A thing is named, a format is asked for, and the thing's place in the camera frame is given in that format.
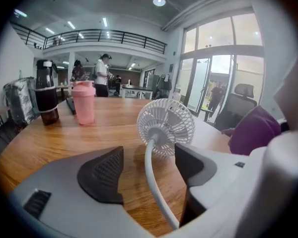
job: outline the pink shaker bottle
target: pink shaker bottle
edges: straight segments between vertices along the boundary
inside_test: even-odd
[[[95,118],[94,110],[95,88],[93,81],[74,82],[72,96],[79,124],[93,123]]]

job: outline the chair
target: chair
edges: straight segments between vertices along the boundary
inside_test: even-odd
[[[228,94],[223,110],[215,119],[215,122],[208,122],[208,124],[218,130],[235,128],[243,117],[257,106],[257,102],[250,98],[254,98],[254,86],[248,84],[236,85],[234,93]]]

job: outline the gray plastic device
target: gray plastic device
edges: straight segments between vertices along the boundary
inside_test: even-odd
[[[258,237],[298,185],[298,131],[250,156],[176,144],[175,161],[194,209],[203,211],[164,238]],[[8,199],[37,237],[153,237],[123,208],[117,192],[122,169],[122,147],[56,160]]]

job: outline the white fan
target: white fan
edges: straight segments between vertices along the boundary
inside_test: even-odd
[[[173,99],[158,99],[145,105],[137,119],[141,140],[147,146],[145,154],[146,177],[155,201],[173,229],[179,228],[179,222],[163,199],[155,182],[151,153],[172,156],[174,144],[190,144],[195,125],[190,111]]]

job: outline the balcony railing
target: balcony railing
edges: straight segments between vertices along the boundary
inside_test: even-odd
[[[116,30],[85,29],[46,37],[17,23],[11,22],[11,25],[26,45],[43,50],[69,43],[110,42],[132,45],[164,54],[167,46],[166,43],[150,37]]]

